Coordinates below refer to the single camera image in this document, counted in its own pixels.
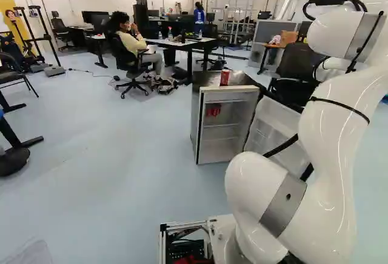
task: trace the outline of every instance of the gray metal band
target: gray metal band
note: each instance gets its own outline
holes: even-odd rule
[[[360,24],[357,28],[356,33],[354,34],[354,37],[346,51],[345,59],[353,59],[357,54],[357,49],[359,49],[367,39],[370,31],[372,30],[372,26],[376,22],[376,19],[378,17],[378,14],[371,14],[371,13],[364,13],[363,17],[361,18]],[[369,42],[366,44],[364,50],[361,52],[360,56],[358,57],[358,62],[364,62],[370,52],[372,51],[373,47],[375,46],[376,40],[378,36],[380,35],[381,29],[383,28],[387,16],[383,15],[377,26],[375,31],[372,33]]]
[[[259,223],[274,237],[279,237],[296,213],[306,188],[304,181],[288,172]]]

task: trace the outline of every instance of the person in blue shirt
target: person in blue shirt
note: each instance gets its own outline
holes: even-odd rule
[[[195,16],[195,33],[199,33],[200,30],[203,32],[204,24],[205,24],[205,13],[204,13],[204,7],[201,5],[200,2],[195,3],[194,16]]]

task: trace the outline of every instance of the red soda can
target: red soda can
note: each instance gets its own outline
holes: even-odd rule
[[[229,76],[230,76],[230,70],[223,69],[223,71],[221,71],[221,80],[219,82],[220,87],[224,87],[224,86],[228,85]]]

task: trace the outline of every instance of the bottle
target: bottle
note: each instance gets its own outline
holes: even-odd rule
[[[174,40],[174,37],[172,36],[171,27],[169,27],[169,40],[170,40],[170,41],[173,41],[173,40]]]

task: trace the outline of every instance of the hand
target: hand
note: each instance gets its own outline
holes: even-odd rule
[[[139,28],[135,23],[132,23],[131,28],[133,29],[133,31],[135,31],[136,34],[139,33]]]

